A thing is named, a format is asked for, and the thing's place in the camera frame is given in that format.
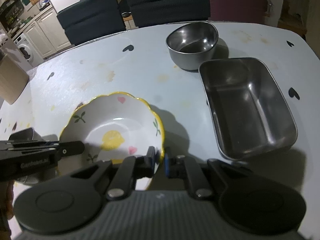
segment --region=table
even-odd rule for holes
[[[0,109],[0,139],[33,126],[56,139],[80,103],[97,95],[126,91],[148,101],[166,130],[175,154],[199,161],[222,159],[200,76],[178,68],[165,39],[183,23],[130,30],[65,51],[29,71],[31,81],[11,106]],[[306,238],[320,238],[320,61],[297,34],[264,25],[214,23],[219,32],[216,57],[255,57],[278,83],[298,127],[292,149],[247,162],[258,174],[301,192],[307,213],[300,226]],[[290,98],[294,88],[299,96]],[[15,194],[23,190],[16,185]]]

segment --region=maroon chair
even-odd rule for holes
[[[264,23],[267,0],[210,0],[212,21]]]

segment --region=kitchen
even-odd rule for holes
[[[0,4],[3,27],[0,44],[4,52],[10,45],[10,37],[29,64],[35,67],[71,46],[50,0],[0,0]]]

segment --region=washing machine door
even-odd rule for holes
[[[32,50],[28,47],[28,45],[20,44],[18,46],[18,49],[21,51],[21,53],[24,55],[27,61],[32,61],[33,53],[32,53]]]

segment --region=white ceramic bowl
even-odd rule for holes
[[[63,158],[58,163],[61,175],[99,160],[119,163],[131,155],[146,155],[154,146],[159,163],[164,157],[164,128],[160,117],[149,104],[125,92],[115,92],[92,99],[72,114],[62,130],[61,142],[80,140],[82,155]],[[145,190],[151,179],[137,181],[136,189]]]

